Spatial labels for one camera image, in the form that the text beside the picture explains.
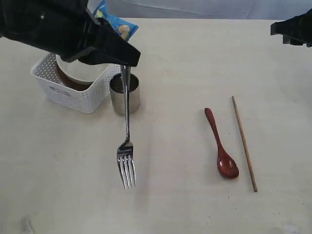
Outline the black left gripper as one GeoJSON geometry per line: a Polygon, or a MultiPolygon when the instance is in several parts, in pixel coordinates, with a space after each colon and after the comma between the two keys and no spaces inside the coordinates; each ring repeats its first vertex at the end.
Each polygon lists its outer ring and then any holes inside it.
{"type": "MultiPolygon", "coordinates": [[[[78,60],[87,65],[105,63],[138,65],[141,52],[124,40],[110,25],[98,18],[94,47],[78,60]]],[[[33,47],[75,57],[82,50],[85,24],[96,21],[86,0],[2,0],[0,35],[33,47]]]]}

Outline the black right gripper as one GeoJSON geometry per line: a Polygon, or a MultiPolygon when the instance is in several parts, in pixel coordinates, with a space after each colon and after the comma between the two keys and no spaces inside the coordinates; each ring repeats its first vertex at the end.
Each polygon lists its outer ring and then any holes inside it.
{"type": "Polygon", "coordinates": [[[275,22],[270,34],[282,35],[282,43],[294,46],[312,46],[312,10],[291,19],[275,22]]]}

